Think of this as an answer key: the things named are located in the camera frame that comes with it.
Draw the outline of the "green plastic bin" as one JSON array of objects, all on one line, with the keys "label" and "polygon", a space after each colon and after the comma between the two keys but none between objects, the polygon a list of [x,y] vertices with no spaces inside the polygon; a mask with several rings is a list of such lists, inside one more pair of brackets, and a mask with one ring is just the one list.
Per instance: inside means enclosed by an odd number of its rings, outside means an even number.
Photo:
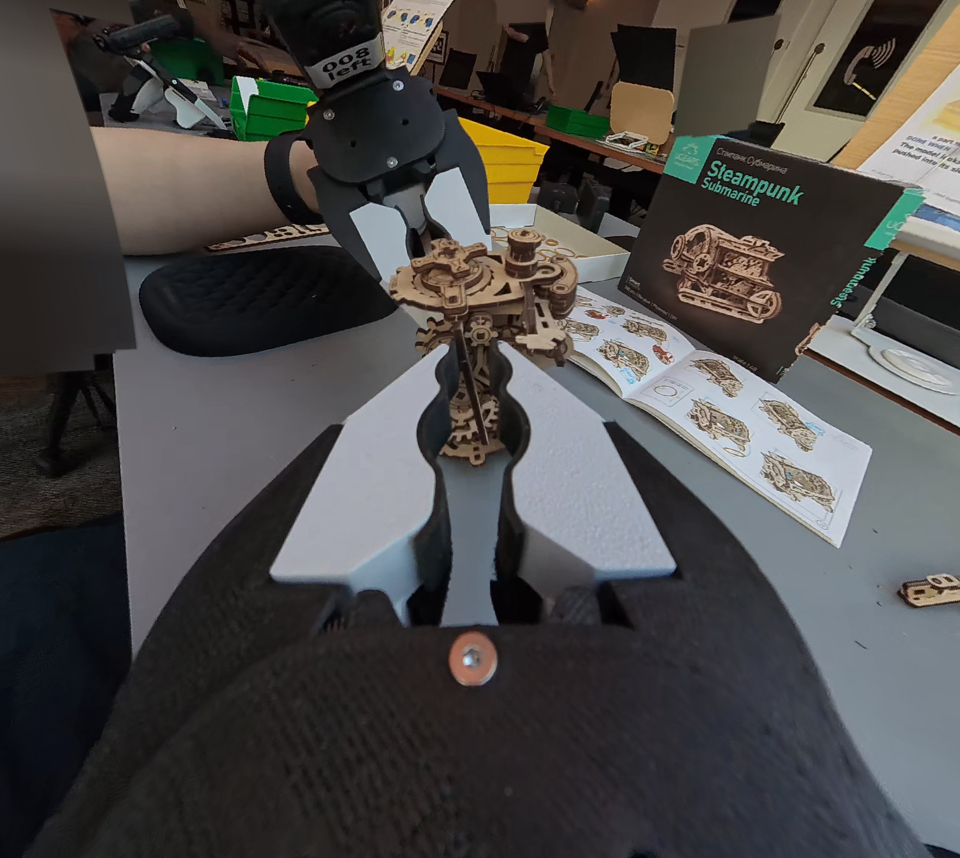
[{"label": "green plastic bin", "polygon": [[234,133],[242,141],[268,141],[285,132],[299,132],[316,94],[308,87],[235,75],[229,110]]},{"label": "green plastic bin", "polygon": [[557,132],[590,139],[602,139],[611,131],[608,117],[560,105],[548,108],[545,125]]},{"label": "green plastic bin", "polygon": [[172,77],[218,86],[226,83],[222,57],[203,39],[162,38],[150,47],[155,59]]}]

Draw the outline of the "white cardboard tray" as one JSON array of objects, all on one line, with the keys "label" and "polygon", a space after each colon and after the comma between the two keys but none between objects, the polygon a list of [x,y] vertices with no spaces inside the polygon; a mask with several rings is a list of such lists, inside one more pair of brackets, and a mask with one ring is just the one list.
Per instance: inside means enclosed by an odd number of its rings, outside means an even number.
[{"label": "white cardboard tray", "polygon": [[628,250],[536,204],[491,204],[489,216],[495,251],[507,248],[509,229],[534,228],[542,235],[537,256],[570,260],[582,283],[619,278],[629,258]]}]

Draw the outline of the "tan wooden board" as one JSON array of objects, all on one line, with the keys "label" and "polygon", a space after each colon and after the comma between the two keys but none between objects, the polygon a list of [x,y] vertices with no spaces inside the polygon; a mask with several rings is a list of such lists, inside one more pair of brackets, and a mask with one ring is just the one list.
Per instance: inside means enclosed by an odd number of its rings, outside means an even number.
[{"label": "tan wooden board", "polygon": [[645,135],[663,145],[671,134],[674,95],[668,89],[618,81],[610,93],[610,130]]}]

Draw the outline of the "wooden gear assembly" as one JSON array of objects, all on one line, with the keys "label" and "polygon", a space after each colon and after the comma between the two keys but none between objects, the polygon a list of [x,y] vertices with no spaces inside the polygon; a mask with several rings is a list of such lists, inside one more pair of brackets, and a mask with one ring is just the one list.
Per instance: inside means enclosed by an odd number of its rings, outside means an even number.
[{"label": "wooden gear assembly", "polygon": [[444,456],[468,460],[474,467],[482,466],[487,456],[505,448],[500,439],[501,409],[498,398],[482,390],[479,399],[486,444],[481,441],[470,397],[465,387],[461,386],[450,401],[451,433],[441,451]]}]

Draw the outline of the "person's left forearm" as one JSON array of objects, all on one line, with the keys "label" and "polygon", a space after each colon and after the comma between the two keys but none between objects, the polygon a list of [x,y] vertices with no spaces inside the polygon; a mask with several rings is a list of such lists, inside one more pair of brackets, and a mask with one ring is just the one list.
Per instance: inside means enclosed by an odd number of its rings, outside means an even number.
[{"label": "person's left forearm", "polygon": [[193,252],[290,224],[323,218],[308,170],[317,164],[305,142],[293,143],[283,172],[299,211],[285,215],[265,172],[277,141],[244,142],[139,128],[92,127],[105,186],[125,256]]}]

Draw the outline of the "dark puzzle box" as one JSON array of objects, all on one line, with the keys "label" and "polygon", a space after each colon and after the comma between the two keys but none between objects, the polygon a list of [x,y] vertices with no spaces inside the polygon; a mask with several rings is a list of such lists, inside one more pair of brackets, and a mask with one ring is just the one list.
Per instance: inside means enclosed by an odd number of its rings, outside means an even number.
[{"label": "dark puzzle box", "polygon": [[777,383],[922,201],[918,187],[679,136],[619,289]]}]

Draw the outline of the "white instruction booklet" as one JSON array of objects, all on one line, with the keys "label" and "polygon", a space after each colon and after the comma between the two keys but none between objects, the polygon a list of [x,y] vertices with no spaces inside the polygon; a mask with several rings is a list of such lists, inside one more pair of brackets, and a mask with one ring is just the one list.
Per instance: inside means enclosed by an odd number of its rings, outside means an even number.
[{"label": "white instruction booklet", "polygon": [[834,547],[871,448],[671,326],[578,289],[571,361]]}]

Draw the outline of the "wooden part sheet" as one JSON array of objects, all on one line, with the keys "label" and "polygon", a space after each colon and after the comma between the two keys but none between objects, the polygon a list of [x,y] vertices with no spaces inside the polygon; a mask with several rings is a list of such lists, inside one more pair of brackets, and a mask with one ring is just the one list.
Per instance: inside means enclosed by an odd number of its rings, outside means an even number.
[{"label": "wooden part sheet", "polygon": [[253,235],[235,238],[218,244],[209,245],[207,252],[232,252],[243,249],[256,248],[282,242],[299,241],[306,238],[325,236],[330,234],[326,224],[291,224],[279,228],[269,229]]}]

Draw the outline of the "black framed poster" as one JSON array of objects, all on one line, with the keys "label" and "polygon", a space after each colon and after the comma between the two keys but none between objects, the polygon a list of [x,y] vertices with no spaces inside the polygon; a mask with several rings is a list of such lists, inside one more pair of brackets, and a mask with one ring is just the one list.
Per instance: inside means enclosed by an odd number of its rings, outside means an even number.
[{"label": "black framed poster", "polygon": [[943,1],[870,1],[812,107],[866,117]]}]

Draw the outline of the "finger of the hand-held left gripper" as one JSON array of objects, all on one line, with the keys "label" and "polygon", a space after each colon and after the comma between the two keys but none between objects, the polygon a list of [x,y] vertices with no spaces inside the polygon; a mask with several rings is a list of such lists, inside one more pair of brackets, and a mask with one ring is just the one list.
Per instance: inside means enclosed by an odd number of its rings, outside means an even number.
[{"label": "finger of the hand-held left gripper", "polygon": [[461,246],[486,244],[486,229],[460,169],[438,173],[423,201],[430,220],[442,229],[438,237],[454,240]]},{"label": "finger of the hand-held left gripper", "polygon": [[402,213],[386,204],[367,203],[349,213],[374,267],[373,276],[390,281],[411,257],[407,248],[410,230]]}]

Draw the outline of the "wooden slotted part strip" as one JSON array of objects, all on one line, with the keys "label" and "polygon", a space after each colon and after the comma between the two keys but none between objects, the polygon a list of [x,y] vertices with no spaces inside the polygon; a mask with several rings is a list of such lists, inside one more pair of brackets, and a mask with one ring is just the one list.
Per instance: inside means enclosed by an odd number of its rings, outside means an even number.
[{"label": "wooden slotted part strip", "polygon": [[921,580],[903,583],[897,594],[906,605],[928,608],[944,604],[958,604],[960,599],[959,578],[949,573],[926,576]]}]

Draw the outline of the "white lamp stand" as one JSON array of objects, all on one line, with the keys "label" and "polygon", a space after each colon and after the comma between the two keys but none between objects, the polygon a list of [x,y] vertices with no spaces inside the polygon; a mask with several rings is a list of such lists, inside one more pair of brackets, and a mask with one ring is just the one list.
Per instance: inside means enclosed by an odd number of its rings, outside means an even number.
[{"label": "white lamp stand", "polygon": [[906,219],[892,247],[895,256],[853,321],[850,335],[868,348],[874,361],[904,381],[941,396],[958,396],[958,369],[950,362],[931,357],[894,338],[868,337],[868,331],[878,327],[875,312],[882,296],[908,257],[958,273],[958,217],[922,204]]}]

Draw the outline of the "person's dark pants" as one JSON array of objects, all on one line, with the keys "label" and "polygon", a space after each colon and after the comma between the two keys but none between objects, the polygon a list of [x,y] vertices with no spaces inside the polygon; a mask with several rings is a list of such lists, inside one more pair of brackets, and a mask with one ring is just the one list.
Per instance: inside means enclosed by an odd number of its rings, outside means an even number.
[{"label": "person's dark pants", "polygon": [[131,664],[120,514],[2,541],[1,636],[2,765],[74,773]]}]

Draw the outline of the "wooden mechanical model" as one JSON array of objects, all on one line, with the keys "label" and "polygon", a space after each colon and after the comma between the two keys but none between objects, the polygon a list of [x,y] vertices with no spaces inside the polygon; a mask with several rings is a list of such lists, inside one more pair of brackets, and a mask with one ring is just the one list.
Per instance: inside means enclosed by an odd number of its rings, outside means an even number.
[{"label": "wooden mechanical model", "polygon": [[542,256],[544,241],[533,228],[510,229],[500,252],[436,239],[428,254],[390,278],[394,301],[427,313],[417,348],[423,354],[438,345],[456,350],[460,377],[451,419],[484,444],[498,413],[487,364],[494,342],[542,368],[563,365],[573,351],[563,324],[577,298],[578,271],[568,257]]}]

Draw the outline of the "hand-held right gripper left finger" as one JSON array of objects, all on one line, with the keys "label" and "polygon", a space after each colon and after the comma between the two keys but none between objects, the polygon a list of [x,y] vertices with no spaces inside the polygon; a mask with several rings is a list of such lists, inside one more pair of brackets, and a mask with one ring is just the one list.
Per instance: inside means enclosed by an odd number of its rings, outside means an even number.
[{"label": "hand-held right gripper left finger", "polygon": [[270,577],[386,594],[403,625],[421,590],[443,602],[450,516],[437,457],[450,436],[454,351],[422,358],[338,430]]}]

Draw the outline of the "white printed sign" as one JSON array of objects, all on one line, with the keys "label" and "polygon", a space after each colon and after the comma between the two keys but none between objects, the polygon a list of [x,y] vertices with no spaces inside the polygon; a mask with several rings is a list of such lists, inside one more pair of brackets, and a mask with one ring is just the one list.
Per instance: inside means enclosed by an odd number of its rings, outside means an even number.
[{"label": "white printed sign", "polygon": [[959,68],[858,171],[918,185],[926,204],[959,215]]}]

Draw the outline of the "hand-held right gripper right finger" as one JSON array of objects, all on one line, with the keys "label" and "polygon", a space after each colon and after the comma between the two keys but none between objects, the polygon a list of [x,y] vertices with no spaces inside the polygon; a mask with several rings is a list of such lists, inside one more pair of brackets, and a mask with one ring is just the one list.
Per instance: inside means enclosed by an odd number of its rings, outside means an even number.
[{"label": "hand-held right gripper right finger", "polygon": [[495,343],[499,436],[510,453],[495,552],[495,614],[534,623],[568,588],[672,575],[676,563],[606,422]]}]

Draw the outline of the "yellow plastic bin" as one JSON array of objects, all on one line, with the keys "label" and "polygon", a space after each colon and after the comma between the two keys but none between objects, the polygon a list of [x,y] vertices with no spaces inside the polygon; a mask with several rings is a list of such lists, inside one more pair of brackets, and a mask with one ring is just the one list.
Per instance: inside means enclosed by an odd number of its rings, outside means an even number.
[{"label": "yellow plastic bin", "polygon": [[479,149],[491,204],[527,204],[548,146],[471,119],[460,119]]}]

